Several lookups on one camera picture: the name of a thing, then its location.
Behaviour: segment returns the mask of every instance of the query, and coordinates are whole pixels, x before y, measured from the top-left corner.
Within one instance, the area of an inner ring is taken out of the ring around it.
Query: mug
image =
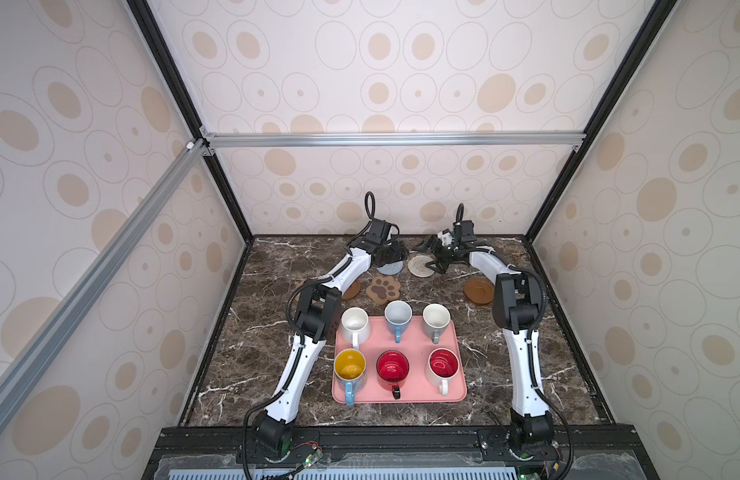
[[[365,386],[367,376],[367,360],[362,352],[356,349],[346,349],[337,354],[333,371],[338,385],[346,392],[346,405],[354,406],[354,395]]]
[[[439,337],[450,325],[450,310],[439,303],[426,305],[423,309],[423,331],[434,343],[439,343]]]
[[[391,390],[394,400],[401,398],[399,389],[410,372],[410,362],[407,361],[407,357],[402,352],[388,350],[377,358],[375,369],[381,386],[386,390]]]
[[[436,349],[428,356],[426,378],[439,387],[442,396],[447,396],[450,381],[461,368],[457,355],[448,349]]]
[[[402,333],[410,326],[413,318],[413,309],[401,300],[394,300],[386,305],[384,311],[388,331],[394,335],[397,343],[402,341]]]
[[[359,344],[370,338],[370,318],[367,316],[367,312],[358,306],[353,306],[343,312],[343,316],[341,316],[341,335],[343,335],[343,340],[359,350]]]

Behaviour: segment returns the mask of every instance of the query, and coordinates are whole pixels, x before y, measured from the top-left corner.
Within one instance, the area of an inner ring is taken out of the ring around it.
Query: white mug
[[[355,350],[359,350],[359,344],[370,338],[370,317],[367,316],[367,312],[358,306],[343,312],[341,335],[343,340],[349,342]]]
[[[434,343],[439,343],[439,337],[450,325],[450,310],[439,303],[426,305],[423,309],[423,331]]]
[[[432,385],[439,387],[442,396],[447,396],[450,382],[460,369],[461,361],[452,350],[436,349],[428,356],[426,378]]]

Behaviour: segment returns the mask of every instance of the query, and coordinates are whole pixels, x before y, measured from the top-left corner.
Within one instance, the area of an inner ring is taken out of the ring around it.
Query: wallpaper
[[[661,478],[740,478],[740,0],[674,14],[535,245]]]
[[[0,436],[0,480],[139,480],[182,411],[241,247],[193,167]]]
[[[573,130],[652,0],[151,0],[209,130]]]
[[[186,144],[115,0],[0,0],[0,376]]]
[[[255,234],[355,234],[375,217],[404,234],[452,228],[463,202],[479,234],[527,231],[570,145],[220,148]]]

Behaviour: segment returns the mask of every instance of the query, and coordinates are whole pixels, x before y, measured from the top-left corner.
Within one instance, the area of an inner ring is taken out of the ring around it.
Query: coaster
[[[426,266],[429,262],[433,262],[431,256],[425,254],[416,255],[407,261],[407,269],[415,276],[426,278],[427,276],[432,276],[434,273],[432,269]]]
[[[375,267],[377,271],[381,272],[384,275],[396,275],[399,272],[402,272],[402,268],[404,268],[403,260],[399,260],[398,262],[394,262],[393,264],[385,264],[383,266]]]
[[[393,276],[374,276],[365,292],[370,300],[378,305],[385,305],[392,300],[399,300],[399,289],[402,284]]]
[[[346,293],[343,294],[343,300],[351,300],[356,295],[359,295],[359,290],[362,290],[361,284],[359,283],[359,279],[357,278],[354,280],[354,283],[352,283],[347,289]]]
[[[495,287],[489,280],[472,278],[463,286],[463,293],[475,305],[487,305],[493,301]]]

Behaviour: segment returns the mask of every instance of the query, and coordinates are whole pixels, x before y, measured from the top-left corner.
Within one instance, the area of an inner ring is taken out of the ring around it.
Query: red mug
[[[399,389],[410,372],[410,362],[407,361],[404,354],[396,350],[383,352],[377,358],[376,369],[381,386],[386,390],[391,390],[395,400],[401,398]]]

